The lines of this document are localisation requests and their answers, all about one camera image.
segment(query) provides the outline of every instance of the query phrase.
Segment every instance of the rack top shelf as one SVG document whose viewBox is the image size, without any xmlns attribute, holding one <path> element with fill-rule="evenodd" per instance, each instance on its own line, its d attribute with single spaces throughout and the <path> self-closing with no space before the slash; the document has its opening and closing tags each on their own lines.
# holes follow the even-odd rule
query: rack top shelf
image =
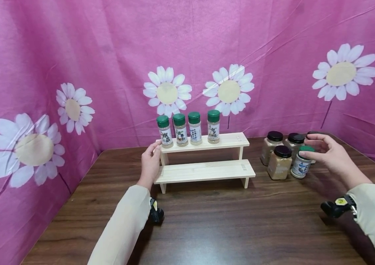
<svg viewBox="0 0 375 265">
<path fill-rule="evenodd" d="M 202 144 L 191 145 L 190 137 L 188 137 L 189 144 L 185 147 L 179 147 L 178 145 L 176 145 L 176 139 L 173 138 L 173 142 L 174 142 L 173 147 L 163 148 L 162 153 L 176 153 L 176 152 L 186 152 L 186 151 L 200 151 L 200 150 L 249 146 L 249 141 L 248 139 L 246 139 L 246 136 L 245 134 L 243 134 L 243 132 L 231 133 L 231 134 L 220 134 L 220 142 L 217 144 L 210 144 L 207 138 L 208 138 L 208 135 L 203 135 Z"/>
</svg>

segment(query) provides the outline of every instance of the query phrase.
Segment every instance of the green lid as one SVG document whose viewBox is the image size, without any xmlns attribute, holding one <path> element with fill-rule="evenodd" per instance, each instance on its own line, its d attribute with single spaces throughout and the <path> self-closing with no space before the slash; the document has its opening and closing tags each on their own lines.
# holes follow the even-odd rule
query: green lid
<svg viewBox="0 0 375 265">
<path fill-rule="evenodd" d="M 302 145 L 299 147 L 299 151 L 308 151 L 308 152 L 315 152 L 314 148 L 312 148 L 311 146 L 308 146 L 308 145 Z"/>
<path fill-rule="evenodd" d="M 201 122 L 201 114 L 199 114 L 199 112 L 190 112 L 187 117 L 191 124 L 197 124 Z"/>
<path fill-rule="evenodd" d="M 168 117 L 166 115 L 158 116 L 157 123 L 159 128 L 166 128 L 167 126 L 170 126 L 170 122 L 168 121 Z"/>
<path fill-rule="evenodd" d="M 186 124 L 186 118 L 183 114 L 178 113 L 173 116 L 174 125 L 182 126 Z"/>
<path fill-rule="evenodd" d="M 208 121 L 216 123 L 220 120 L 220 112 L 216 109 L 208 111 Z"/>
</svg>

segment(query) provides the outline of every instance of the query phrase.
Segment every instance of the dark wood table surface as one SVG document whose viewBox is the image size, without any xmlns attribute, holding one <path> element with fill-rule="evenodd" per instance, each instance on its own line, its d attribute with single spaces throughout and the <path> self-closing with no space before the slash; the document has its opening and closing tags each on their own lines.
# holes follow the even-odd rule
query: dark wood table surface
<svg viewBox="0 0 375 265">
<path fill-rule="evenodd" d="M 319 205 L 346 190 L 321 164 L 307 176 L 272 181 L 260 162 L 262 138 L 249 139 L 244 159 L 257 176 L 154 185 L 165 212 L 161 226 L 147 224 L 128 264 L 375 264 L 371 241 L 352 220 L 325 217 Z M 375 162 L 344 145 L 375 183 Z M 115 206 L 140 175 L 145 148 L 104 151 L 40 237 L 23 264 L 86 264 Z M 230 160 L 229 149 L 169 154 L 171 164 Z"/>
</svg>

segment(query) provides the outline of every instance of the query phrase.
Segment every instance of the right hand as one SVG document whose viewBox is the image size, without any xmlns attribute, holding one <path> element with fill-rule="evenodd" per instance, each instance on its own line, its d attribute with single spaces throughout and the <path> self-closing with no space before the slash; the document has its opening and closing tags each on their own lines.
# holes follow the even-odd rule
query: right hand
<svg viewBox="0 0 375 265">
<path fill-rule="evenodd" d="M 372 183 L 354 164 L 343 146 L 329 135 L 308 134 L 305 144 L 312 146 L 316 152 L 301 151 L 300 156 L 324 164 L 330 172 L 340 176 L 348 189 L 361 183 Z"/>
</svg>

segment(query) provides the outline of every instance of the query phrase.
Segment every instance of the spice bottle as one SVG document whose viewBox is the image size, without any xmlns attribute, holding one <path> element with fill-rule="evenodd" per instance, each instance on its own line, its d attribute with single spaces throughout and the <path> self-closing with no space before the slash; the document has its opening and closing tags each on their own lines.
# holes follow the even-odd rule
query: spice bottle
<svg viewBox="0 0 375 265">
<path fill-rule="evenodd" d="M 161 146 L 163 148 L 170 148 L 174 145 L 173 136 L 171 136 L 170 122 L 166 115 L 160 115 L 157 117 L 158 128 L 161 135 Z"/>
<path fill-rule="evenodd" d="M 220 142 L 220 112 L 216 109 L 208 111 L 208 142 Z"/>
<path fill-rule="evenodd" d="M 201 114 L 199 112 L 190 112 L 187 118 L 189 119 L 190 144 L 202 144 Z"/>
<path fill-rule="evenodd" d="M 188 145 L 188 132 L 186 130 L 186 118 L 178 113 L 173 116 L 174 130 L 176 131 L 176 144 L 180 147 Z"/>
<path fill-rule="evenodd" d="M 287 139 L 283 141 L 283 144 L 292 150 L 292 157 L 296 157 L 296 154 L 299 152 L 299 147 L 304 145 L 304 141 L 304 135 L 291 133 Z"/>
<path fill-rule="evenodd" d="M 261 152 L 261 162 L 263 165 L 268 165 L 269 156 L 274 151 L 274 148 L 277 145 L 283 145 L 283 134 L 279 131 L 270 131 L 267 134 L 267 137 L 264 139 L 264 143 L 262 144 L 262 152 Z"/>
<path fill-rule="evenodd" d="M 304 145 L 299 148 L 299 151 L 313 152 L 314 148 L 312 148 L 311 146 Z M 296 159 L 293 162 L 293 167 L 290 170 L 290 174 L 297 179 L 303 179 L 305 178 L 305 175 L 307 174 L 308 169 L 310 168 L 310 165 L 311 165 L 311 160 L 300 156 L 298 153 L 296 155 Z"/>
<path fill-rule="evenodd" d="M 271 153 L 267 172 L 273 180 L 283 180 L 288 177 L 290 165 L 292 164 L 292 151 L 284 145 L 278 145 Z"/>
</svg>

